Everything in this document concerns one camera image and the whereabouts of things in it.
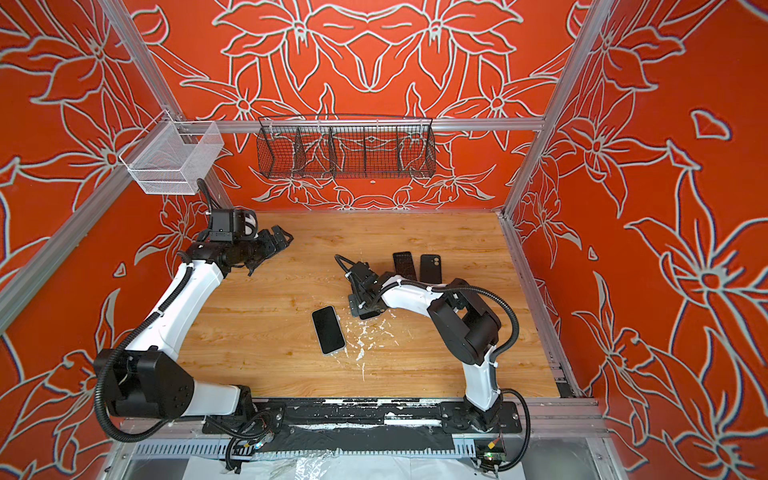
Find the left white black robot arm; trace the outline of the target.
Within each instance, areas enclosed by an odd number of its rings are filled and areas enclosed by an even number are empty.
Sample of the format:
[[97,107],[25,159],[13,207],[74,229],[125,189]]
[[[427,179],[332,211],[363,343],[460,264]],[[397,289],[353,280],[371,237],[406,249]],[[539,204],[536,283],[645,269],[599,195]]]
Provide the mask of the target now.
[[94,414],[104,433],[121,443],[144,441],[187,418],[199,418],[206,432],[236,442],[258,441],[276,423],[273,414],[254,406],[249,387],[197,380],[178,357],[227,275],[235,269],[254,272],[293,237],[279,226],[260,229],[252,210],[222,207],[204,180],[197,187],[209,208],[206,229],[179,252],[179,269],[148,316],[94,362]]

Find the dark phone case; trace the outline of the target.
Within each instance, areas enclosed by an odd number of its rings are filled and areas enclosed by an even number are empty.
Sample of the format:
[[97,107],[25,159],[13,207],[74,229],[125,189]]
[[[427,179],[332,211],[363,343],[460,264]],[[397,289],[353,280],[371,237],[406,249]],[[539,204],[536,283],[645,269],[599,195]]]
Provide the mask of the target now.
[[441,284],[442,261],[438,254],[422,254],[420,256],[419,280],[426,284]]

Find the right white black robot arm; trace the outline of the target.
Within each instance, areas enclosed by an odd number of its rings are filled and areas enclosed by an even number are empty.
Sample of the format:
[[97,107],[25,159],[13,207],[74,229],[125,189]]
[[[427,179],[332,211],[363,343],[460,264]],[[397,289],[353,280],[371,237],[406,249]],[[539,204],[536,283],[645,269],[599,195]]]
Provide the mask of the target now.
[[465,378],[466,422],[487,432],[499,423],[503,394],[498,386],[498,357],[519,338],[519,320],[495,293],[463,279],[428,284],[387,272],[376,274],[366,262],[342,255],[334,260],[351,286],[351,314],[361,320],[401,309],[429,318]]

